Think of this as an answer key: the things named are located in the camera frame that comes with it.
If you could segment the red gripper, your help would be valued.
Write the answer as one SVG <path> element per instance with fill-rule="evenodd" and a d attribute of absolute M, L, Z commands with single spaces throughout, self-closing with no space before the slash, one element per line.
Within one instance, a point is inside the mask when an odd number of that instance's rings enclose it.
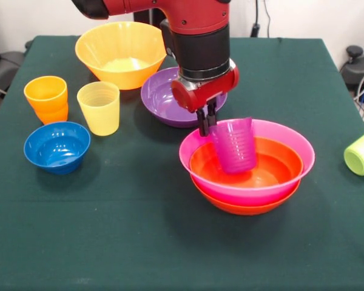
<path fill-rule="evenodd" d="M 182 77 L 174 79 L 171 83 L 172 94 L 178 105 L 193 113 L 196 111 L 200 136 L 207 136 L 209 127 L 217 125 L 216 102 L 209 102 L 217 95 L 230 92 L 236 88 L 240 74 L 233 60 L 230 69 L 223 75 L 210 81 L 190 82 Z M 207 120 L 202 107 L 207 104 Z"/>

